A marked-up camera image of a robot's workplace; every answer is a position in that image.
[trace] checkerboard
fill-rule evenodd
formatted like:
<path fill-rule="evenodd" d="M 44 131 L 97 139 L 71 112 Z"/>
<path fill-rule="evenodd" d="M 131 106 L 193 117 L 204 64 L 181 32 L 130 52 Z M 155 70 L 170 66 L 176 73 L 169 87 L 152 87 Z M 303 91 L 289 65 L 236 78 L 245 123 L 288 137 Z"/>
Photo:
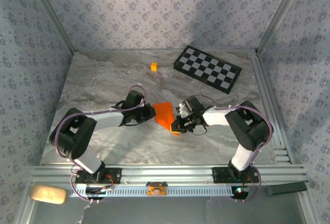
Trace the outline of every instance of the checkerboard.
<path fill-rule="evenodd" d="M 174 62 L 174 69 L 229 94 L 242 68 L 187 46 Z"/>

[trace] beige sponge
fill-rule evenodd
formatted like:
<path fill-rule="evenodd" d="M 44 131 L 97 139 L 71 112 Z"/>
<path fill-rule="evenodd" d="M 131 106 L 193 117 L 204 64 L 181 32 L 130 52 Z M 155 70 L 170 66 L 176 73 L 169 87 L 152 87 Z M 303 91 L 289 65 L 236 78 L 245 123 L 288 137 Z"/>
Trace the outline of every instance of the beige sponge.
<path fill-rule="evenodd" d="M 37 201 L 62 204 L 68 196 L 68 190 L 54 186 L 35 184 L 31 187 L 29 196 L 31 199 Z"/>

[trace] wall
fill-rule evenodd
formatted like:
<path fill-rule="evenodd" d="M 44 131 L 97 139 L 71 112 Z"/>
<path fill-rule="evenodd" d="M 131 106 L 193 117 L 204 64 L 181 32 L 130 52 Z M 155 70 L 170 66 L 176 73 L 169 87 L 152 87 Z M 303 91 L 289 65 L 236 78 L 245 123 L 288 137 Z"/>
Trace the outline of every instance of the wall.
<path fill-rule="evenodd" d="M 294 0 L 261 57 L 324 223 L 330 223 L 329 1 Z"/>
<path fill-rule="evenodd" d="M 280 0 L 50 0 L 77 50 L 255 48 Z"/>
<path fill-rule="evenodd" d="M 0 223 L 40 161 L 71 55 L 37 0 L 0 0 Z"/>

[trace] gray marble surface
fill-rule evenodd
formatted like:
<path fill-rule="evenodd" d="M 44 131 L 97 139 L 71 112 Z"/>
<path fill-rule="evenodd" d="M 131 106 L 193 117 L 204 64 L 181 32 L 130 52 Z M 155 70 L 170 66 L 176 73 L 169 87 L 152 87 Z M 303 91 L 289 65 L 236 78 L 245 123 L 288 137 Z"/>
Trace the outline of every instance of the gray marble surface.
<path fill-rule="evenodd" d="M 256 79 L 247 54 L 208 51 L 242 67 L 229 95 L 173 69 L 182 50 L 111 51 L 75 53 L 55 114 L 51 131 L 69 108 L 82 111 L 107 109 L 125 99 L 131 85 L 141 84 L 151 105 L 170 101 L 173 107 L 184 99 L 202 93 L 219 106 L 251 101 L 264 112 Z M 158 63 L 158 71 L 150 65 Z M 200 98 L 201 103 L 211 104 Z M 205 135 L 191 133 L 174 136 L 154 119 L 135 127 L 113 127 L 94 132 L 89 147 L 106 164 L 227 164 L 238 142 L 228 126 L 212 126 Z M 275 155 L 269 143 L 259 153 L 257 164 L 273 164 Z M 46 143 L 41 163 L 66 162 Z"/>

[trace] small orange block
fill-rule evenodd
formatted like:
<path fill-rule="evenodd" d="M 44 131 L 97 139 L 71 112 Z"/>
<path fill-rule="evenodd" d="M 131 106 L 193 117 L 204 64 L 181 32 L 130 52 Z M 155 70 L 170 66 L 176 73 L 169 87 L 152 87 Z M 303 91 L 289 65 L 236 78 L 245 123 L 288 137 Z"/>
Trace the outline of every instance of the small orange block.
<path fill-rule="evenodd" d="M 157 71 L 157 63 L 151 64 L 151 71 Z"/>

